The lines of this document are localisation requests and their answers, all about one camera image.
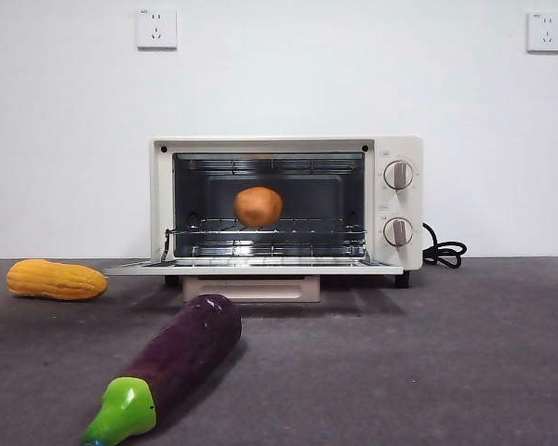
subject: timer knob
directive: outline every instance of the timer knob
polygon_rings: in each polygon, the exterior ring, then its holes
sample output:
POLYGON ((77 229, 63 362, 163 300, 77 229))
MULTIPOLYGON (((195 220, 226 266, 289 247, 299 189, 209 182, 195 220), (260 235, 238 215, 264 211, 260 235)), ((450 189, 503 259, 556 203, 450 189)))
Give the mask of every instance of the timer knob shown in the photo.
POLYGON ((413 170, 405 161, 394 161, 384 169, 384 180, 391 189, 405 189, 412 179, 413 170))
POLYGON ((384 225, 384 238, 392 246, 405 246, 411 241, 413 228, 404 218, 392 218, 384 225))

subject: white toaster oven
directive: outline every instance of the white toaster oven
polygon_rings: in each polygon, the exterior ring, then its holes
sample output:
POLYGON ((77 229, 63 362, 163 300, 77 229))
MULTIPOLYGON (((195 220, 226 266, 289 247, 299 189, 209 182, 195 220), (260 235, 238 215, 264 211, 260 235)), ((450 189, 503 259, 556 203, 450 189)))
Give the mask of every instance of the white toaster oven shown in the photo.
POLYGON ((186 297, 316 301, 320 275, 395 276, 422 265, 422 141, 415 136, 155 138, 151 259, 109 275, 183 279, 186 297), (284 201, 268 227, 233 199, 265 186, 284 201))

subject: toy eggplant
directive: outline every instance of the toy eggplant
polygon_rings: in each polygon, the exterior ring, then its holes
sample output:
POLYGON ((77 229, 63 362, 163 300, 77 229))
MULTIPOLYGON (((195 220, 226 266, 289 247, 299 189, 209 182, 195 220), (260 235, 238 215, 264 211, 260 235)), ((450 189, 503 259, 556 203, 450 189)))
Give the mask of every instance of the toy eggplant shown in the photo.
POLYGON ((153 429, 223 361, 241 333, 230 299, 193 298, 108 385, 81 444, 114 446, 153 429))

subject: wall outlet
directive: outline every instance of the wall outlet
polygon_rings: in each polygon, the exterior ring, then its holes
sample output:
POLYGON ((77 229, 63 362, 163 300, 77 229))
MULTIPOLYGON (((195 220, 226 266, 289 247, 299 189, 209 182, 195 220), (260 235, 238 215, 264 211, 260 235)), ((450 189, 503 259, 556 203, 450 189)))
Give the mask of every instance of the wall outlet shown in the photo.
POLYGON ((558 12, 527 14, 527 51, 558 53, 558 12))
POLYGON ((174 9, 142 9, 138 12, 137 48, 176 48, 177 16, 174 9))

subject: black power cord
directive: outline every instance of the black power cord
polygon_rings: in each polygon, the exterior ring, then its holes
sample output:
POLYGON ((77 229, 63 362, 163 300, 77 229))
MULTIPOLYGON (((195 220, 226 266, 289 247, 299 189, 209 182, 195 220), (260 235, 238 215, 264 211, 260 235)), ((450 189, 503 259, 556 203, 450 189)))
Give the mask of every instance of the black power cord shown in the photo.
POLYGON ((461 256, 467 252, 467 246, 461 242, 438 243, 434 230, 426 223, 424 223, 423 226, 432 236, 432 246, 424 249, 424 262, 426 262, 428 265, 436 265, 438 262, 440 262, 452 269, 457 269, 458 267, 460 267, 461 256), (455 250, 447 246, 454 246, 460 249, 455 250), (444 260, 443 257, 454 257, 456 261, 455 263, 449 262, 448 260, 444 260))

